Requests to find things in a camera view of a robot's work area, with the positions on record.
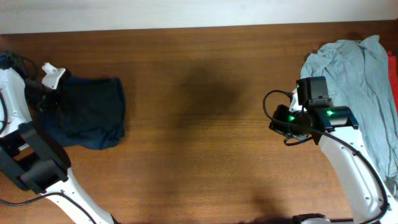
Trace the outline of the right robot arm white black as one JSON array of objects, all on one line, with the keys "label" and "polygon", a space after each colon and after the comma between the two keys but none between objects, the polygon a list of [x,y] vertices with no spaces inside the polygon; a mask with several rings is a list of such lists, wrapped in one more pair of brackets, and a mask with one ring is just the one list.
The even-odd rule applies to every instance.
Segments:
[{"label": "right robot arm white black", "polygon": [[397,223],[397,202],[367,152],[359,123],[349,107],[333,106],[325,77],[299,79],[283,95],[290,106],[277,107],[269,128],[287,146],[313,141],[320,147],[349,201],[351,222]]}]

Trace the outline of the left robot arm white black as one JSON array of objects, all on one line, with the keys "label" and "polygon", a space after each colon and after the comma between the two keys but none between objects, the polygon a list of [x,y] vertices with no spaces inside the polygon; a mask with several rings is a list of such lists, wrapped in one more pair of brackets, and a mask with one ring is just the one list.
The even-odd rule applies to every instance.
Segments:
[{"label": "left robot arm white black", "polygon": [[30,114],[30,107],[38,112],[56,107],[70,71],[46,62],[45,75],[37,81],[25,65],[27,60],[9,50],[1,52],[1,172],[36,198],[1,204],[20,207],[47,198],[75,223],[116,223],[76,180],[64,148]]}]

